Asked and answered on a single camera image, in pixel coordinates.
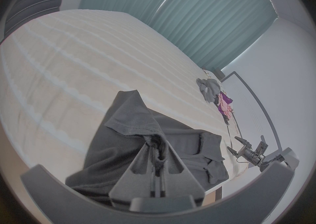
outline mattress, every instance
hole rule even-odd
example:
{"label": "mattress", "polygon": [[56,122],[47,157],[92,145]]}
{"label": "mattress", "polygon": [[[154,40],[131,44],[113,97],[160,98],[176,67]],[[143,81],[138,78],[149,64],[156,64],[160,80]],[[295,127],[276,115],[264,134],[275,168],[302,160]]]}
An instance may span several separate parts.
{"label": "mattress", "polygon": [[137,89],[148,108],[221,135],[229,180],[247,169],[227,150],[231,141],[235,149],[241,147],[234,139],[235,122],[229,136],[221,113],[199,91],[196,79],[206,78],[205,72],[127,13],[48,14],[18,28],[0,51],[0,119],[29,167],[42,164],[65,182],[82,169],[117,92]]}

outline gray cloth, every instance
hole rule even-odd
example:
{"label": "gray cloth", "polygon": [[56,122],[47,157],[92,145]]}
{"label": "gray cloth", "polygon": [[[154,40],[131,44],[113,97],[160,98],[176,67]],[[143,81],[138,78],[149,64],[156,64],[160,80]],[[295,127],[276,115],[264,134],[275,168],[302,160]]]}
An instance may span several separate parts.
{"label": "gray cloth", "polygon": [[215,79],[197,79],[197,84],[207,103],[213,103],[216,95],[221,91],[221,87]]}
{"label": "gray cloth", "polygon": [[138,91],[120,91],[90,144],[83,170],[69,176],[66,185],[111,205],[110,190],[141,147],[147,143],[158,148],[156,166],[160,167],[165,161],[168,140],[193,176],[208,190],[228,179],[221,139],[220,135],[192,129],[148,109]]}

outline bedsheet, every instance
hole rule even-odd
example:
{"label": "bedsheet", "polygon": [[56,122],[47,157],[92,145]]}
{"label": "bedsheet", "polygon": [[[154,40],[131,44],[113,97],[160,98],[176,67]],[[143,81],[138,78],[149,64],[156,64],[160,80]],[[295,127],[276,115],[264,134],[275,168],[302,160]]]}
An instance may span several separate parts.
{"label": "bedsheet", "polygon": [[[0,120],[22,160],[65,182],[118,91],[137,89],[152,110],[222,136],[229,180],[247,164],[241,144],[196,84],[205,72],[162,35],[127,13],[69,10],[31,20],[0,46]],[[216,190],[222,184],[212,188]]]}

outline curtain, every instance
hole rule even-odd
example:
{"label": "curtain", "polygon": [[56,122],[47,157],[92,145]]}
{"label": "curtain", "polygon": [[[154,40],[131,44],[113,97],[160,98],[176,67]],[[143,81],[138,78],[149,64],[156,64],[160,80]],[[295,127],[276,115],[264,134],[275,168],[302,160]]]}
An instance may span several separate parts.
{"label": "curtain", "polygon": [[80,8],[129,13],[208,70],[229,64],[277,18],[270,0],[81,0]]}

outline green curtain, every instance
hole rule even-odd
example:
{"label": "green curtain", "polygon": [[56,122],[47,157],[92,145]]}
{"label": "green curtain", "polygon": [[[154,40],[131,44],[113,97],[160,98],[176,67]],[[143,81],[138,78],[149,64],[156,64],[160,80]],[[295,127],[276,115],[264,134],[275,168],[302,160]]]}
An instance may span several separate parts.
{"label": "green curtain", "polygon": [[129,13],[208,70],[229,64],[277,18],[270,0],[81,0],[80,8]]}

